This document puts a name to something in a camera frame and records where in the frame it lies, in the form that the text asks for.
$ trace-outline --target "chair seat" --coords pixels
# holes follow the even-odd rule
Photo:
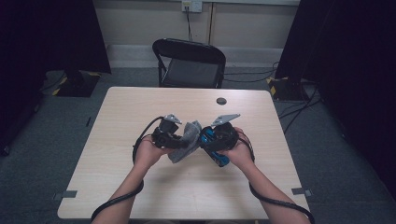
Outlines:
[[[221,67],[212,63],[198,63],[172,59],[163,78],[168,87],[213,88]]]

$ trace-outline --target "black cable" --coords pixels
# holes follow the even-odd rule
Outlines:
[[[275,204],[275,205],[282,206],[282,207],[291,208],[291,209],[297,210],[299,212],[302,212],[308,217],[309,222],[311,222],[311,224],[315,224],[314,216],[308,210],[306,210],[305,208],[303,208],[303,207],[301,207],[301,206],[299,206],[299,205],[297,205],[295,203],[288,203],[288,202],[283,202],[283,201],[280,201],[280,200],[275,200],[275,199],[270,199],[270,198],[264,197],[264,196],[260,195],[253,188],[253,186],[251,186],[250,183],[248,183],[248,186],[250,188],[251,193],[254,195],[254,197],[259,199],[260,201],[263,201],[265,203]]]
[[[106,203],[103,203],[102,205],[100,205],[98,208],[96,208],[96,210],[93,212],[92,216],[91,216],[91,222],[93,222],[93,220],[97,217],[97,215],[102,212],[104,209],[108,208],[111,205],[114,205],[116,203],[120,203],[124,200],[127,200],[129,198],[134,197],[136,194],[140,193],[140,191],[142,191],[143,187],[145,186],[144,181],[142,180],[142,182],[140,182],[139,186],[137,187],[137,189],[135,189],[134,191],[124,194],[118,198],[112,199],[107,201]]]
[[[267,74],[267,73],[271,73],[269,76],[264,77],[264,78],[260,78],[260,79],[257,79],[257,80],[251,80],[251,81],[239,81],[239,80],[231,80],[231,79],[223,79],[223,80],[231,81],[231,82],[258,82],[258,81],[263,81],[263,80],[267,79],[268,77],[270,77],[271,75],[274,74],[274,72],[276,71],[275,64],[277,64],[277,63],[279,63],[279,62],[273,63],[273,66],[272,66],[273,69],[270,70],[270,71],[266,71],[266,72],[225,73],[225,74],[224,74],[224,75],[227,75],[227,76],[234,76],[234,75],[258,75],[258,74]]]
[[[310,105],[309,103],[311,103],[311,101],[314,99],[315,93],[317,93],[318,90],[318,86],[315,87],[314,93],[312,93],[311,98],[309,98],[308,102],[306,102],[306,104],[303,106],[303,108],[299,109],[296,116],[294,116],[294,118],[291,120],[291,122],[288,124],[288,126],[286,127],[286,129],[283,131],[283,134],[286,134],[286,132],[288,131],[290,125],[297,119],[297,117],[301,114],[301,112],[303,112],[303,110],[307,109]]]
[[[274,71],[275,71],[275,70],[271,70],[271,71],[263,72],[263,73],[249,73],[249,75],[252,75],[252,74],[266,74],[266,73],[271,73],[271,74],[270,74],[269,76],[267,76],[267,77],[263,77],[263,78],[256,79],[256,80],[240,81],[240,80],[231,80],[231,79],[226,79],[226,78],[224,78],[223,80],[225,80],[225,81],[231,81],[231,82],[259,82],[259,81],[263,81],[263,80],[267,79],[268,77],[270,77],[270,76],[274,73]],[[224,75],[243,75],[243,74],[240,73],[240,74],[224,74]]]
[[[316,102],[312,103],[312,104],[309,105],[308,107],[311,107],[312,105],[316,105],[316,104],[319,103],[319,102],[321,102],[321,98],[319,98]],[[287,117],[287,116],[289,116],[289,115],[292,115],[292,114],[297,113],[297,112],[299,112],[300,110],[304,110],[304,109],[305,109],[305,108],[302,107],[302,108],[300,108],[300,109],[293,110],[293,111],[291,111],[291,112],[289,112],[289,113],[287,113],[287,114],[285,114],[285,115],[280,116],[279,119],[283,119],[283,118],[285,118],[285,117]]]
[[[189,24],[189,40],[192,42],[192,34],[191,34],[191,28],[190,28],[190,8],[184,7],[184,9],[186,10],[187,23]]]
[[[214,18],[214,13],[215,13],[215,10],[213,10],[213,8],[214,8],[214,3],[212,2],[211,3],[211,6],[210,6],[210,9],[209,9],[209,11],[210,11],[210,22],[209,22],[209,34],[208,34],[208,40],[207,40],[207,43],[212,43],[212,24],[214,24],[214,21],[213,21],[213,18]]]
[[[277,115],[277,117],[280,118],[280,117],[282,117],[283,113],[286,112],[286,110],[288,110],[288,109],[290,109],[290,108],[292,108],[292,107],[298,106],[298,105],[303,105],[303,104],[305,104],[305,102],[300,102],[300,103],[296,103],[296,104],[294,104],[294,105],[288,106],[288,107],[286,107],[285,109],[283,109],[282,112],[281,112],[280,114]]]
[[[132,161],[134,162],[134,159],[136,158],[136,152],[137,149],[139,148],[140,143],[142,142],[142,139],[145,137],[145,133],[146,131],[149,129],[149,127],[151,127],[151,125],[157,121],[158,119],[163,119],[163,117],[158,117],[156,119],[154,119],[152,122],[150,122],[148,124],[148,126],[146,127],[146,129],[140,134],[139,138],[136,140],[136,143],[134,144],[134,151],[132,153]],[[140,191],[142,191],[144,187],[144,181],[142,180],[142,182],[140,182],[139,186],[137,187],[137,189],[135,189],[134,191],[124,194],[118,198],[112,199],[107,201],[106,203],[103,203],[102,205],[100,205],[98,208],[96,208],[96,210],[93,212],[92,216],[91,216],[91,222],[93,222],[93,220],[96,218],[96,216],[102,212],[104,209],[108,208],[111,205],[114,205],[116,203],[122,202],[124,200],[127,200],[129,198],[134,197],[136,194],[138,194]]]
[[[252,159],[253,162],[254,162],[254,151],[253,151],[253,146],[252,146],[251,143],[250,143],[250,140],[248,140],[248,142],[245,141],[244,139],[241,139],[241,138],[239,138],[239,140],[240,140],[242,143],[244,143],[244,144],[247,146],[247,148],[250,150],[250,157],[251,157],[251,159]],[[251,186],[250,182],[248,183],[248,186],[249,186],[249,188],[250,188],[251,193],[252,193],[257,199],[259,199],[260,201],[263,201],[263,202],[265,202],[265,203],[271,203],[271,204],[278,205],[278,206],[282,206],[282,207],[287,207],[287,208],[294,209],[294,210],[297,210],[297,211],[299,211],[299,212],[302,212],[302,213],[304,213],[304,214],[308,217],[308,219],[309,219],[309,221],[311,222],[311,224],[315,224],[314,216],[313,216],[308,210],[306,210],[305,208],[303,208],[303,207],[301,207],[301,206],[299,206],[299,205],[297,205],[297,204],[295,204],[295,203],[288,203],[288,202],[283,202],[283,201],[280,201],[280,200],[275,200],[275,199],[270,199],[270,198],[264,197],[264,196],[260,195],[260,194]]]
[[[146,133],[146,131],[149,129],[149,127],[151,127],[151,125],[159,120],[159,119],[163,119],[163,117],[158,117],[154,120],[152,120],[148,126],[145,128],[145,130],[143,130],[143,132],[140,134],[140,136],[137,138],[136,143],[134,143],[134,151],[132,152],[132,161],[134,162],[134,160],[136,159],[136,153],[137,153],[137,149],[139,148],[140,143],[142,142],[144,135]]]

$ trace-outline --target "person's left hand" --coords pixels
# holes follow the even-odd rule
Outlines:
[[[172,148],[156,147],[152,142],[152,137],[146,136],[142,139],[137,149],[134,166],[143,166],[148,169],[154,165],[162,155],[168,154],[173,150]]]

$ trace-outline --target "forearm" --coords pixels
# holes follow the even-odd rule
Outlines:
[[[275,186],[253,163],[241,167],[241,170],[251,186],[261,196],[287,203],[294,203],[291,198]],[[272,223],[309,223],[308,218],[299,211],[263,201],[261,203]]]
[[[148,169],[149,168],[146,167],[134,166],[109,200],[118,198],[137,189]],[[134,205],[134,197],[109,206],[98,214],[93,223],[128,223],[131,209]]]

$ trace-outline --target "hand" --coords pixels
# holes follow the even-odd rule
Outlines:
[[[237,127],[234,128],[238,132],[239,138],[249,143],[248,139],[244,135],[244,131]],[[254,164],[250,156],[250,149],[240,140],[236,142],[235,146],[231,150],[222,150],[218,151],[218,153],[227,156],[239,169],[242,169],[244,166]]]
[[[156,147],[152,142],[152,137],[146,136],[142,139],[142,142],[137,149],[134,166],[143,166],[148,169],[154,165],[162,155],[168,154],[172,151],[172,148]]]

